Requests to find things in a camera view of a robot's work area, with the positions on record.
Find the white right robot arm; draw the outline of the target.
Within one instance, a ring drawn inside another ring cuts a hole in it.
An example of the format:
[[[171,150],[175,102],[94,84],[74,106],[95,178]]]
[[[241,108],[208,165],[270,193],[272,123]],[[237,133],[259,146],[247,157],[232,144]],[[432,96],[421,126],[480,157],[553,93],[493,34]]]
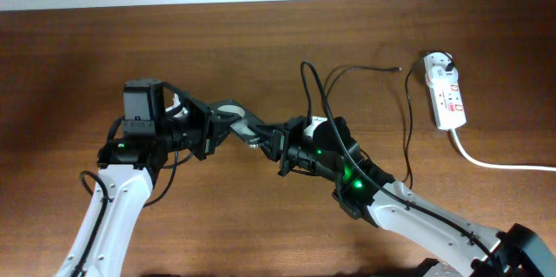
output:
[[[520,224],[502,231],[466,220],[416,195],[371,161],[341,117],[304,117],[259,126],[263,150],[280,173],[334,183],[333,197],[353,219],[399,234],[438,257],[425,274],[553,276],[555,256]]]

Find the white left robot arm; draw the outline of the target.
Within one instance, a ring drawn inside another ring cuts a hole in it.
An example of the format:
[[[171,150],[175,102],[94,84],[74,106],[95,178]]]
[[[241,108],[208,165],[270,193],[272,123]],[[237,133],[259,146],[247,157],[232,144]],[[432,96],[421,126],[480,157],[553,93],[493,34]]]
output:
[[[241,118],[157,79],[126,82],[123,103],[123,116],[98,152],[90,205],[60,276],[120,275],[138,216],[169,155],[188,149],[204,160]]]

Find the black Galaxy smartphone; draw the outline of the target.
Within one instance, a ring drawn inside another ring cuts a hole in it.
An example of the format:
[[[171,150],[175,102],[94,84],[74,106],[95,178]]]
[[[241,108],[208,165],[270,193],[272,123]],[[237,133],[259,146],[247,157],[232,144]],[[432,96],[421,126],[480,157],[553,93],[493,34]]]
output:
[[[212,103],[211,108],[219,115],[231,114],[232,116],[239,116],[239,119],[230,125],[232,132],[252,148],[262,145],[262,135],[255,133],[253,130],[256,124],[261,124],[261,120],[239,102],[228,99]]]

